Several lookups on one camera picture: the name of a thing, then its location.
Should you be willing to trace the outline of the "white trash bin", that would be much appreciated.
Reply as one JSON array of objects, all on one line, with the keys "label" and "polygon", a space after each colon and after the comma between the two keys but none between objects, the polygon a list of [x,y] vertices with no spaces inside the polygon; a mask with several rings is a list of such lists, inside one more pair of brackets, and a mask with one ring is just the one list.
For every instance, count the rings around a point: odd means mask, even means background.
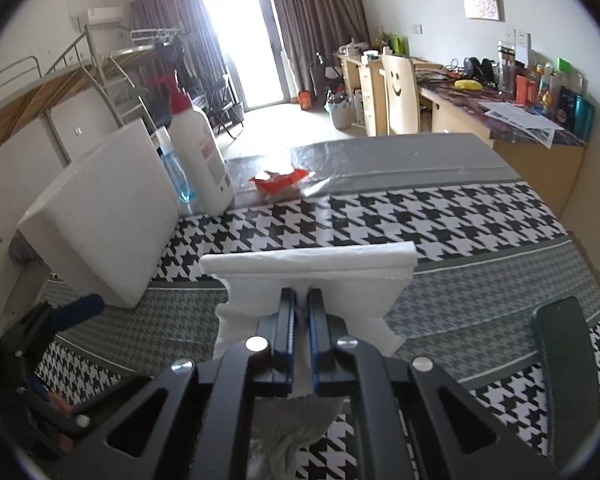
[{"label": "white trash bin", "polygon": [[352,126],[354,110],[346,94],[332,94],[325,103],[325,110],[336,129],[346,130]]}]

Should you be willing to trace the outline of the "black phone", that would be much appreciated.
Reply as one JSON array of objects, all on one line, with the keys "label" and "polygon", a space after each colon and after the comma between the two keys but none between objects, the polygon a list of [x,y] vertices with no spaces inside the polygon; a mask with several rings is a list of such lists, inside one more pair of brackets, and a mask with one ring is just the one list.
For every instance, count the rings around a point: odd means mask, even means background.
[{"label": "black phone", "polygon": [[590,330],[573,296],[535,309],[530,325],[546,392],[548,455],[562,468],[600,422],[600,387]]}]

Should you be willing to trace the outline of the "wooden smiley face chair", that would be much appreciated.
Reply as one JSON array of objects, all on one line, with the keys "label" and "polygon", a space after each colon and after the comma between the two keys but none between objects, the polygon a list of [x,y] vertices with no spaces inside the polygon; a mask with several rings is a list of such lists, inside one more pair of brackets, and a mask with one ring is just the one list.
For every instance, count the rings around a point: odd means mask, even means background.
[{"label": "wooden smiley face chair", "polygon": [[413,62],[406,56],[381,55],[385,72],[390,134],[420,133],[420,103]]}]

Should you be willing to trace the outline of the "brown curtain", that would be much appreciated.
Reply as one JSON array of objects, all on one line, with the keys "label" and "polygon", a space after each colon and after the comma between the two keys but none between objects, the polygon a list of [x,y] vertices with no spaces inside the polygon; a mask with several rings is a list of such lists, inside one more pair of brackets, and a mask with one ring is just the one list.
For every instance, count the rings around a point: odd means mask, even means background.
[{"label": "brown curtain", "polygon": [[130,7],[135,28],[178,32],[183,84],[195,103],[209,113],[215,85],[228,70],[204,0],[133,0]]},{"label": "brown curtain", "polygon": [[300,91],[313,89],[310,65],[355,39],[370,40],[362,0],[273,0],[286,55]]}]

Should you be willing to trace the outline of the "grey cloth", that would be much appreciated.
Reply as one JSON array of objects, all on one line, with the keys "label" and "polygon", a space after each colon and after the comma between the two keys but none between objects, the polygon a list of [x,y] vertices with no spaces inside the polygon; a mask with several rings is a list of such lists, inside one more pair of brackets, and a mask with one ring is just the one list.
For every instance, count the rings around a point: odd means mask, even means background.
[{"label": "grey cloth", "polygon": [[320,440],[343,398],[257,398],[252,416],[247,479],[293,479],[300,448]]}]

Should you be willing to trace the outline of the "white pump bottle red cap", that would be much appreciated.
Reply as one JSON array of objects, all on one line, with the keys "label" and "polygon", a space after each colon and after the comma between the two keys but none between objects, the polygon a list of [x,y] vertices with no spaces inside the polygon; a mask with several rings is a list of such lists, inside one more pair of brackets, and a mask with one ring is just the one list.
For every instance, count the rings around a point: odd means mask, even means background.
[{"label": "white pump bottle red cap", "polygon": [[224,214],[234,200],[234,188],[206,113],[180,88],[177,72],[154,78],[149,85],[168,100],[171,122],[166,130],[197,204],[210,216]]}]

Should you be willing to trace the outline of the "white tissue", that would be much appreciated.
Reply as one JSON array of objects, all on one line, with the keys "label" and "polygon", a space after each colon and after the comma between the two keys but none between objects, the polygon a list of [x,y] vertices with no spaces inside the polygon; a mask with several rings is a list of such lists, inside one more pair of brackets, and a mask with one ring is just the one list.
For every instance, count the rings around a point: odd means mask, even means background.
[{"label": "white tissue", "polygon": [[228,293],[227,302],[215,308],[215,359],[278,310],[283,288],[296,293],[301,310],[309,290],[321,289],[326,312],[342,318],[350,335],[383,356],[393,356],[404,344],[385,317],[412,282],[417,266],[412,242],[207,254],[199,264]]}]

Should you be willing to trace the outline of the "houndstooth tablecloth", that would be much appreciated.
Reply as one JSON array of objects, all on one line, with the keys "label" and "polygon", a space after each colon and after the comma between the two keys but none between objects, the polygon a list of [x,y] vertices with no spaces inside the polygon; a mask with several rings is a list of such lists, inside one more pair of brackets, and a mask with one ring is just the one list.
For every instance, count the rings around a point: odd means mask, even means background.
[{"label": "houndstooth tablecloth", "polygon": [[[132,299],[175,221],[175,197],[149,141],[113,136],[66,169],[20,222],[43,260],[82,290],[70,318]],[[548,352],[565,379],[566,452],[544,458],[435,360],[393,357],[385,315],[411,283],[410,242],[206,255],[228,288],[218,356],[179,360],[53,469],[57,479],[247,474],[254,402],[300,386],[352,401],[366,479],[600,479],[590,354]]]}]

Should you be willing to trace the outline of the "metal bunk bed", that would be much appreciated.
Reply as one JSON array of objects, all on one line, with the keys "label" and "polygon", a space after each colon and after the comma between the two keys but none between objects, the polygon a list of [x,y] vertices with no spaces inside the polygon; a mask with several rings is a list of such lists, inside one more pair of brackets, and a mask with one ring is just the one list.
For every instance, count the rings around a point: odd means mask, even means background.
[{"label": "metal bunk bed", "polygon": [[181,53],[178,32],[120,28],[131,40],[128,48],[100,53],[94,28],[85,26],[47,70],[34,55],[0,68],[0,148],[35,119],[50,122],[55,107],[86,90],[96,92],[116,126],[140,118],[150,132],[155,131],[146,91],[140,76],[132,73],[157,58],[165,60],[173,51]]}]

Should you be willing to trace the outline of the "glass balcony door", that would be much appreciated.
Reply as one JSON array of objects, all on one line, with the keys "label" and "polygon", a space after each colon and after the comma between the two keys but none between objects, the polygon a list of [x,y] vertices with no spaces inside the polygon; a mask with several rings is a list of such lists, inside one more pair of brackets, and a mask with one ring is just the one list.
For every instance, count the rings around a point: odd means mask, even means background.
[{"label": "glass balcony door", "polygon": [[273,0],[204,0],[238,99],[246,110],[290,100]]}]

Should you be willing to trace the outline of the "left brown curtain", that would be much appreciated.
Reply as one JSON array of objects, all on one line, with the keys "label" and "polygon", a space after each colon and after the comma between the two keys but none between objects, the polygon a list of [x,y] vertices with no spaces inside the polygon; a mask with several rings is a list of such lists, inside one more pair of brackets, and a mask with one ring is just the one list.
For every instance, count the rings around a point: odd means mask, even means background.
[{"label": "left brown curtain", "polygon": [[178,32],[183,84],[195,103],[209,113],[215,85],[228,70],[204,0],[133,0],[130,7],[135,28]]}]

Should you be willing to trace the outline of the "white styrofoam box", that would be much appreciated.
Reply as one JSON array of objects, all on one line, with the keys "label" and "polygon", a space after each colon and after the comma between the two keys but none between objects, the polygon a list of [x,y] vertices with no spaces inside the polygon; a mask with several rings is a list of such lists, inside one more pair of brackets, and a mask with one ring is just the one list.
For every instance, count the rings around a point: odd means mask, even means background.
[{"label": "white styrofoam box", "polygon": [[62,170],[18,229],[75,292],[133,309],[179,216],[174,187],[137,120]]}]

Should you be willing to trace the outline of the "clear blue water bottle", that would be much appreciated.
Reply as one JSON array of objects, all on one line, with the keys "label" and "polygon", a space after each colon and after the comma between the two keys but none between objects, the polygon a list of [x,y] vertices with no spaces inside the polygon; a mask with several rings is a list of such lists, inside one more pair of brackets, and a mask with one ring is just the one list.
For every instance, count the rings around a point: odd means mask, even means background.
[{"label": "clear blue water bottle", "polygon": [[151,135],[151,139],[155,141],[163,167],[174,187],[176,196],[178,196],[180,215],[182,217],[191,216],[193,214],[196,193],[186,177],[178,155],[175,153],[168,130],[166,130],[166,127],[158,128]]}]

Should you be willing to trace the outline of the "right brown curtain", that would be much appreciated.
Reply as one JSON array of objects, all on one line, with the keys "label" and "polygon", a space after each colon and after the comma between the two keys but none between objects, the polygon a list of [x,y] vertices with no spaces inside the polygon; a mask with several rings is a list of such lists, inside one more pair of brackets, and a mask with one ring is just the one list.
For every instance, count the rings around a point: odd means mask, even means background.
[{"label": "right brown curtain", "polygon": [[286,55],[300,91],[313,89],[310,65],[355,39],[370,40],[362,0],[273,0]]}]

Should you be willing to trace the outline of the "long wooden desk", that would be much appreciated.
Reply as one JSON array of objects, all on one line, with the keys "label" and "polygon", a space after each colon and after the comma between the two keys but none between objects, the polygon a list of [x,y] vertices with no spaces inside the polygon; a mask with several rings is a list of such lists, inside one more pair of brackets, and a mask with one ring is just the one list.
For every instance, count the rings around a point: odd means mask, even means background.
[{"label": "long wooden desk", "polygon": [[472,133],[488,144],[531,184],[554,214],[560,216],[576,183],[586,150],[583,141],[566,130],[554,132],[546,148],[517,127],[486,114],[486,108],[471,91],[454,90],[450,82],[418,82],[432,75],[436,66],[419,60],[408,77],[407,95],[417,101],[390,98],[384,66],[364,62],[359,55],[337,54],[344,88],[362,92],[364,124],[369,136],[421,132]]}]

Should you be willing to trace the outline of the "white air conditioner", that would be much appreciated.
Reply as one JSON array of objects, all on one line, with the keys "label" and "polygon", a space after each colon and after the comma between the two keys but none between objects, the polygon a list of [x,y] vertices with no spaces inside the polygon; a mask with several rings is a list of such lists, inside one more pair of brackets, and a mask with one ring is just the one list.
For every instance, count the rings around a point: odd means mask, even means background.
[{"label": "white air conditioner", "polygon": [[78,16],[79,29],[85,26],[108,26],[121,24],[124,19],[122,6],[88,8]]}]

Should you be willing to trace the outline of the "black folding chair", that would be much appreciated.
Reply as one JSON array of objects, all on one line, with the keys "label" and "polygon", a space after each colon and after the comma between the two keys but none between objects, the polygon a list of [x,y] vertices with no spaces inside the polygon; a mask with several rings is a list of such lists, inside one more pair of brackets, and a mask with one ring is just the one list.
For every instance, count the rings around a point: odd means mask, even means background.
[{"label": "black folding chair", "polygon": [[227,127],[230,122],[233,126],[244,126],[244,110],[242,103],[234,98],[230,75],[223,74],[213,85],[209,98],[208,117],[212,122],[214,133],[219,136],[222,131],[228,134],[232,140],[236,140],[239,133],[233,134]]}]

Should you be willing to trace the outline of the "yellow object on desk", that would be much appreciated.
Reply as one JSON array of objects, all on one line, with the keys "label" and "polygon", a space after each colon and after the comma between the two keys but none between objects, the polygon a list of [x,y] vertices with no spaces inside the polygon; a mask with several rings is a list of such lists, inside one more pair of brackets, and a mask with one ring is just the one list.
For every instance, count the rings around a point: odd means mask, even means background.
[{"label": "yellow object on desk", "polygon": [[457,79],[454,88],[458,91],[482,91],[483,85],[475,79]]}]

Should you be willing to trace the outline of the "red snack wrapper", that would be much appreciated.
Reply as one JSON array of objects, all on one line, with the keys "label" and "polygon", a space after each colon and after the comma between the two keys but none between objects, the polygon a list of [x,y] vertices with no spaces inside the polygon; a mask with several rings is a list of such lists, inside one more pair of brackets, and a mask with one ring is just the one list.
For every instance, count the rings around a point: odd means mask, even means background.
[{"label": "red snack wrapper", "polygon": [[283,172],[262,170],[249,181],[259,195],[267,202],[275,202],[289,193],[298,190],[298,184],[309,177],[309,171],[303,168],[287,169]]}]

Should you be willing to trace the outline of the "printed paper sheets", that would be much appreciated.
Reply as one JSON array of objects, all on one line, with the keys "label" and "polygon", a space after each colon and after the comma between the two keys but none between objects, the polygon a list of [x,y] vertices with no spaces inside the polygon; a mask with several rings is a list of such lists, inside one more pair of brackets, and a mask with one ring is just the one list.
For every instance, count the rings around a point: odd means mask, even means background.
[{"label": "printed paper sheets", "polygon": [[524,106],[489,101],[479,101],[478,104],[486,110],[484,113],[486,117],[497,119],[521,130],[544,148],[552,147],[555,133],[560,130],[557,124]]}]

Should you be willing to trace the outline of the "orange floor container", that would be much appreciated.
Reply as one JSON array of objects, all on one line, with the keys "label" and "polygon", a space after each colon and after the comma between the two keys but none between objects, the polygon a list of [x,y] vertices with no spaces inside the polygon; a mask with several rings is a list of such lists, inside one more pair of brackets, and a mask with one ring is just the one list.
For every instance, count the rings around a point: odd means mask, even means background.
[{"label": "orange floor container", "polygon": [[313,101],[312,101],[311,92],[309,92],[308,90],[302,90],[298,93],[297,98],[298,98],[298,103],[300,105],[300,108],[302,110],[306,110],[307,112],[309,110],[312,110]]}]

